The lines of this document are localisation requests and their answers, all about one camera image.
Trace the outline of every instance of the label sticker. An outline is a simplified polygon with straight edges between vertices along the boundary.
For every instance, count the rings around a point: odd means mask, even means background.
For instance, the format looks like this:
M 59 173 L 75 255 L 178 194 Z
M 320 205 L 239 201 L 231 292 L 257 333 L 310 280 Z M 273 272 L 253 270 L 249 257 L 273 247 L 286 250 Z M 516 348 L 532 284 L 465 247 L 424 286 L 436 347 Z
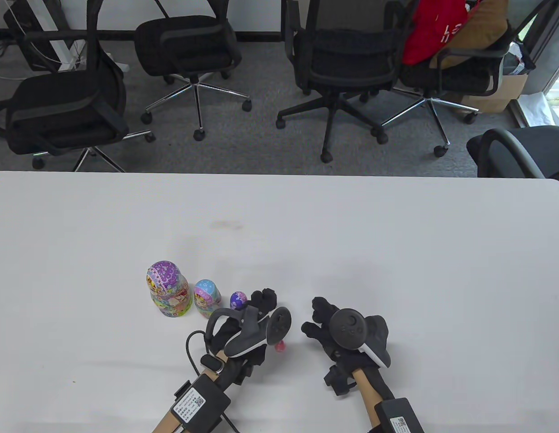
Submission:
M 185 423 L 188 423 L 204 404 L 205 398 L 203 398 L 195 388 L 191 388 L 189 392 L 182 396 L 181 400 L 173 406 L 173 412 L 179 415 Z
M 407 426 L 406 420 L 403 416 L 398 416 L 397 418 L 390 418 L 389 422 L 393 427 L 395 433 L 411 433 L 410 428 Z

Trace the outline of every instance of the red cloth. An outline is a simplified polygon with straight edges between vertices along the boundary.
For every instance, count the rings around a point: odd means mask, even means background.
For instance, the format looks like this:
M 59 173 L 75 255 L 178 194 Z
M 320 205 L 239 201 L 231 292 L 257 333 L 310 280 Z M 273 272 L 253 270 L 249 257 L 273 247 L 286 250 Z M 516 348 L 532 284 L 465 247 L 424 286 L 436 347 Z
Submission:
M 417 64 L 440 51 L 468 20 L 466 0 L 421 0 L 415 29 L 403 51 L 404 64 Z

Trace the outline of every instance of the white table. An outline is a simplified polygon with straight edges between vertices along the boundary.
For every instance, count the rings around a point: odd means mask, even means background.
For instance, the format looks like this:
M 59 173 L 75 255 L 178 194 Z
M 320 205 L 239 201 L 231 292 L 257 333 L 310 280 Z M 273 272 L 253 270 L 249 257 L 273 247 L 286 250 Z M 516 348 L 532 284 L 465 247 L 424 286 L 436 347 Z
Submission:
M 426 433 L 559 432 L 558 182 L 0 173 L 0 433 L 151 432 L 206 324 L 161 315 L 157 260 L 292 311 L 229 391 L 242 433 L 370 428 L 299 330 L 315 295 L 387 319 L 384 377 Z

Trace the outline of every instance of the computer tower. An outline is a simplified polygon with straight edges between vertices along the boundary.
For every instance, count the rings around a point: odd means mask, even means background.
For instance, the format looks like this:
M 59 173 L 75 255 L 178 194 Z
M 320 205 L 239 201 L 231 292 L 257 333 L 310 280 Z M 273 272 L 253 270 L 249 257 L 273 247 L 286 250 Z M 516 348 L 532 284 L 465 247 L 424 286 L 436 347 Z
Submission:
M 59 30 L 69 30 L 69 24 L 65 18 L 65 13 L 63 12 L 63 8 L 61 7 L 61 3 L 59 0 L 41 0 L 44 1 L 46 8 L 48 9 L 51 17 L 55 21 L 57 29 Z M 40 51 L 46 58 L 39 58 L 34 51 L 29 49 L 26 43 L 22 43 L 22 38 L 24 37 L 19 24 L 21 25 L 22 29 L 27 32 L 40 32 L 42 31 L 42 27 L 38 22 L 36 16 L 32 12 L 32 9 L 28 5 L 27 0 L 15 0 L 11 4 L 11 9 L 7 10 L 4 14 L 3 18 L 5 19 L 5 23 L 11 33 L 17 39 L 17 44 L 21 49 L 23 56 L 25 56 L 25 60 L 27 60 L 28 65 L 32 70 L 35 71 L 45 71 L 48 70 L 44 65 L 44 62 L 48 62 L 52 64 L 55 69 L 58 69 L 60 63 L 57 63 L 53 60 L 59 60 L 55 50 L 53 49 L 51 42 L 49 41 L 36 41 L 33 42 L 34 46 L 38 51 Z M 72 41 L 67 42 L 67 46 L 70 48 L 73 45 Z

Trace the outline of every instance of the brown cushion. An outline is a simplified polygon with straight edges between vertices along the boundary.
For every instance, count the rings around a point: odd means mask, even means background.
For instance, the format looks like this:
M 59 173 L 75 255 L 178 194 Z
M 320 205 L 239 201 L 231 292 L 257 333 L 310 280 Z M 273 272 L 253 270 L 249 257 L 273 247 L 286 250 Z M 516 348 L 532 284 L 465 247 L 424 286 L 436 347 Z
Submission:
M 508 29 L 508 0 L 483 0 L 462 29 L 443 49 L 483 50 L 496 42 Z M 449 56 L 442 62 L 442 69 L 465 62 L 468 57 Z M 430 68 L 438 67 L 438 54 L 430 60 Z

